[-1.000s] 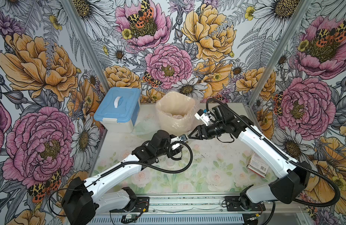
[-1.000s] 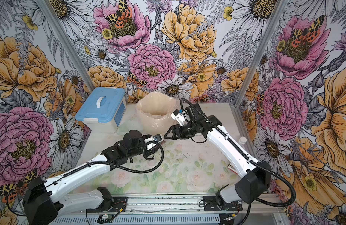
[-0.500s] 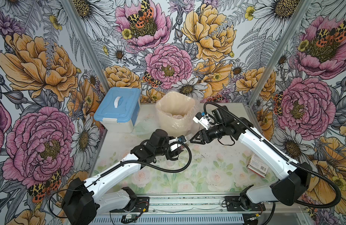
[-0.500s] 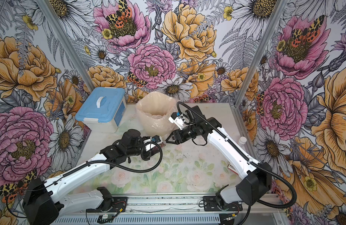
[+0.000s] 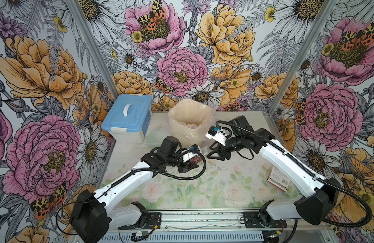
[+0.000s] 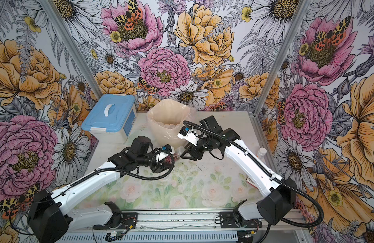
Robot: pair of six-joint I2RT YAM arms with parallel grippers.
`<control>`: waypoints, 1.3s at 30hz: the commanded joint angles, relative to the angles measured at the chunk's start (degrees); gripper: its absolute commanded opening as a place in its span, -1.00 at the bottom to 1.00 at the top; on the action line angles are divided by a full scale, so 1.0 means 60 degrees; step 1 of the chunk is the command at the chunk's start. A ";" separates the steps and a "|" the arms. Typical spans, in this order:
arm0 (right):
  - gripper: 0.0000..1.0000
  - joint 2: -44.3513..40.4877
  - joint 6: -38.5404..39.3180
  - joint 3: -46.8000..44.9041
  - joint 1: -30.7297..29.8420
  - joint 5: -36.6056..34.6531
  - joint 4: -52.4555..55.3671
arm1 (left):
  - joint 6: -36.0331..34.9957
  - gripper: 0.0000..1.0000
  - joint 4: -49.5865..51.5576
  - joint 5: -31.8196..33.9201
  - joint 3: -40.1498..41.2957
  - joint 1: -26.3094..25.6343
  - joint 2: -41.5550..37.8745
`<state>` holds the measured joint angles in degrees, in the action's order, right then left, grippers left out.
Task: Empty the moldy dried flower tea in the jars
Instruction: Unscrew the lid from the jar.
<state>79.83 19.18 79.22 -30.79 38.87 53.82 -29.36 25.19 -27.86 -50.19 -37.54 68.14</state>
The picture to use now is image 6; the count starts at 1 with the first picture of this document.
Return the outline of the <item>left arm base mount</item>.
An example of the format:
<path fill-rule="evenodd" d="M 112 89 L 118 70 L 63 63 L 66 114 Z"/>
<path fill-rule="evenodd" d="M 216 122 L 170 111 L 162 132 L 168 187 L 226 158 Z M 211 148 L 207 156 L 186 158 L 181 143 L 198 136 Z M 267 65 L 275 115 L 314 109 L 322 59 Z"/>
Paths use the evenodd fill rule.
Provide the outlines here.
<path fill-rule="evenodd" d="M 113 214 L 111 219 L 103 225 L 94 225 L 94 230 L 131 230 L 136 228 L 138 213 L 123 212 Z"/>

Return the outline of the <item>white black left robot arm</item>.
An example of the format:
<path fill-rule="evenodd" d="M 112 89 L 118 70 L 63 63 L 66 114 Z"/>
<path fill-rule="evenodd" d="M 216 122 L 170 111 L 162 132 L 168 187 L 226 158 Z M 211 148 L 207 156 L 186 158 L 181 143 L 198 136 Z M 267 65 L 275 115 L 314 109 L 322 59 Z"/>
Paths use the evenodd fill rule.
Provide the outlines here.
<path fill-rule="evenodd" d="M 151 140 L 138 136 L 121 152 L 75 182 L 52 192 L 36 193 L 30 206 L 27 223 L 40 243 L 55 243 L 67 232 L 100 225 L 117 228 L 122 212 L 113 202 L 74 211 L 76 205 L 100 188 L 130 176 L 144 181 L 167 177 L 175 166 L 174 148 L 168 144 L 154 148 Z"/>

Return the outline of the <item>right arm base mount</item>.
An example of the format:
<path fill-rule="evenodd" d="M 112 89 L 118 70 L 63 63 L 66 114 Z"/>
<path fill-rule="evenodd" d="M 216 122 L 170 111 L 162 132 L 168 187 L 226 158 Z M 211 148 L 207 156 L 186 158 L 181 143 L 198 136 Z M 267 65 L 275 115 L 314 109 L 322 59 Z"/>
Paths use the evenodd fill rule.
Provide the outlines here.
<path fill-rule="evenodd" d="M 262 228 L 261 220 L 244 220 L 241 216 L 234 212 L 220 212 L 218 222 L 221 228 Z"/>

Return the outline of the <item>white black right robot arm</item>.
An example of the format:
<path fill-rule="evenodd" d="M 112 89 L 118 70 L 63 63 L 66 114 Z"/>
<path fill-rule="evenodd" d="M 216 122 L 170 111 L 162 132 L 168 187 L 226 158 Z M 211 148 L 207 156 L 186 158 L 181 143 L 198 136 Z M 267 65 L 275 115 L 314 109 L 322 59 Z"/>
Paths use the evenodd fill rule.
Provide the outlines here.
<path fill-rule="evenodd" d="M 181 158 L 201 160 L 205 152 L 218 149 L 223 158 L 235 162 L 262 195 L 257 202 L 244 201 L 234 209 L 240 220 L 262 218 L 271 225 L 283 221 L 295 203 L 296 183 L 285 180 L 265 165 L 233 129 L 223 130 L 214 116 L 199 124 L 184 121 L 178 137 L 188 141 Z"/>

